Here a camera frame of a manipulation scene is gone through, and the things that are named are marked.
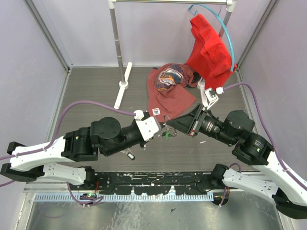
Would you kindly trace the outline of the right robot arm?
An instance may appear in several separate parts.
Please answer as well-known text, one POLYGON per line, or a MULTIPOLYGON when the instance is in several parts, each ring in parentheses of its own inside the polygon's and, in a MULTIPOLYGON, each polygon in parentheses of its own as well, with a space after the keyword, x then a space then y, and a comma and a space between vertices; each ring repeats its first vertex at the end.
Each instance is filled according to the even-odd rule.
POLYGON ((244 190, 274 204, 290 218, 306 219, 306 190, 282 168, 271 143, 253 132, 255 122, 244 111, 231 111, 222 122, 199 104, 190 113, 170 119, 166 124, 186 135, 194 137, 202 133, 234 147, 232 154, 239 161, 269 177, 264 181, 217 164, 210 174, 214 188, 227 186, 244 190))

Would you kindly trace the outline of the key with green tag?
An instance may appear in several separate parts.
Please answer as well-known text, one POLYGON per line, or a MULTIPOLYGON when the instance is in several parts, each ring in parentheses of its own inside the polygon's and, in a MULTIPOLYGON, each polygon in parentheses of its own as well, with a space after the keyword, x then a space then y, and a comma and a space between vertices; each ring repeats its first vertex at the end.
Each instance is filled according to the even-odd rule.
POLYGON ((171 137, 173 137, 173 134, 169 131, 165 131, 163 134, 162 134, 163 137, 165 137, 166 139, 169 139, 171 137))

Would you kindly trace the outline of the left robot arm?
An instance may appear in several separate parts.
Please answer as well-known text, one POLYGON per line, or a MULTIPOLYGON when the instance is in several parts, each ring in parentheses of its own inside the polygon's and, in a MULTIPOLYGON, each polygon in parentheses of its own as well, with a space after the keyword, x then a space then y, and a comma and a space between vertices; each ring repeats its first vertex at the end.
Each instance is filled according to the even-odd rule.
POLYGON ((93 168, 72 168, 62 163, 96 161, 99 154, 108 157, 119 152, 134 160, 130 148, 135 145, 144 148, 160 131, 160 123, 152 116, 133 120, 127 127, 121 127, 113 117, 105 117, 92 122, 90 127, 69 132, 54 142, 36 146, 11 142, 7 150, 11 159, 2 165, 0 173, 16 182, 47 178, 90 190, 96 184, 93 168))

